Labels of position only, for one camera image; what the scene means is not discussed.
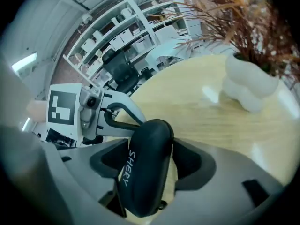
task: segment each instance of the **black office chair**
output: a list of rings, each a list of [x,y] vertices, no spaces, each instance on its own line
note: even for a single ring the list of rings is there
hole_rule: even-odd
[[[102,57],[103,68],[108,71],[117,83],[116,91],[128,93],[134,92],[139,82],[138,72],[127,61],[122,50],[108,50]]]

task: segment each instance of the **wooden table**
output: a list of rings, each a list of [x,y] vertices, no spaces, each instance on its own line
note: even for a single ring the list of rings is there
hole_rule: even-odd
[[[169,122],[175,137],[245,154],[285,185],[300,158],[300,108],[280,81],[260,113],[245,111],[222,92],[225,60],[224,55],[209,55],[174,64],[150,78],[131,98],[147,120]],[[117,120],[134,123],[124,111]],[[173,188],[176,175],[171,161],[165,191]],[[172,193],[164,196],[172,199]]]

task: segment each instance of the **shelving unit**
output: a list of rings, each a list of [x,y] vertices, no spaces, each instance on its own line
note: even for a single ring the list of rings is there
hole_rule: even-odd
[[[124,1],[120,2],[119,4],[117,4],[116,6],[109,9],[104,14],[102,14],[99,18],[97,18],[86,29],[86,31],[80,36],[80,38],[76,41],[74,46],[71,48],[68,55],[65,55],[65,54],[63,55],[64,59],[82,77],[84,77],[84,79],[86,79],[90,84],[92,84],[93,86],[96,86],[96,87],[97,86],[103,86],[103,84],[105,84],[106,82],[108,82],[112,78],[111,78],[111,75],[108,74],[107,75],[107,77],[108,77],[107,80],[104,80],[104,81],[101,81],[101,82],[95,81],[95,78],[98,75],[101,75],[103,72],[105,73],[105,71],[103,71],[102,64],[100,64],[99,67],[97,67],[97,68],[94,67],[92,72],[91,72],[92,74],[89,73],[89,75],[87,75],[87,74],[85,74],[84,72],[81,71],[81,67],[82,67],[83,64],[91,64],[93,62],[93,60],[92,60],[89,63],[89,61],[91,59],[95,59],[94,58],[95,53],[98,49],[101,49],[103,51],[103,49],[106,48],[106,45],[114,37],[116,37],[118,34],[122,33],[127,28],[130,28],[133,24],[135,24],[136,20],[139,19],[141,21],[141,23],[143,24],[143,26],[145,27],[145,29],[140,31],[139,34],[134,35],[129,41],[127,41],[125,44],[123,44],[121,49],[126,48],[128,45],[133,43],[135,40],[137,40],[138,38],[141,38],[141,37],[143,37],[147,34],[149,35],[153,46],[151,46],[149,48],[146,48],[143,52],[141,52],[140,54],[136,55],[133,59],[131,59],[130,62],[135,63],[140,58],[142,58],[144,55],[146,55],[149,51],[151,51],[154,47],[159,45],[158,40],[154,35],[154,31],[153,31],[154,28],[158,28],[161,25],[165,26],[166,23],[169,23],[171,21],[180,19],[180,17],[172,17],[172,18],[169,18],[169,19],[165,19],[164,21],[158,22],[156,24],[150,24],[150,22],[147,20],[147,17],[150,14],[157,14],[157,13],[160,14],[163,9],[168,8],[168,7],[172,7],[173,4],[174,4],[174,1],[166,1],[166,2],[163,2],[163,3],[159,3],[156,6],[153,6],[151,4],[151,1],[153,1],[153,0],[124,0]],[[119,24],[113,26],[112,28],[110,28],[110,25],[112,23],[111,19],[118,16],[121,13],[121,10],[123,10],[125,8],[130,8],[133,11],[133,15],[130,18],[128,18],[128,19],[120,22]],[[94,39],[92,34],[95,31],[97,31],[97,30],[101,31],[106,27],[108,27],[110,29],[105,34],[103,34],[103,36],[101,37],[101,40],[96,40],[96,43],[93,46],[93,48],[83,56],[83,59],[78,64],[72,63],[71,60],[70,60],[71,57],[73,57],[76,53],[82,53],[83,52],[81,46],[85,43],[85,41],[89,38]]]

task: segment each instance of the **white vase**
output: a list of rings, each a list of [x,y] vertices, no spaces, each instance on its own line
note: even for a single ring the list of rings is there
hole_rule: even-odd
[[[234,54],[229,55],[226,60],[223,91],[250,112],[263,109],[264,98],[275,92],[278,82],[278,77],[266,74],[251,62],[235,58]]]

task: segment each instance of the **dried plant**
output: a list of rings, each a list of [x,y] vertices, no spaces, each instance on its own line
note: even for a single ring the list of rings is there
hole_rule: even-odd
[[[183,1],[177,2],[177,6],[187,12],[169,15],[199,19],[207,26],[208,33],[180,45],[191,46],[202,40],[209,44],[232,44],[240,59],[256,64],[271,76],[298,80],[298,46],[287,21],[270,0]]]

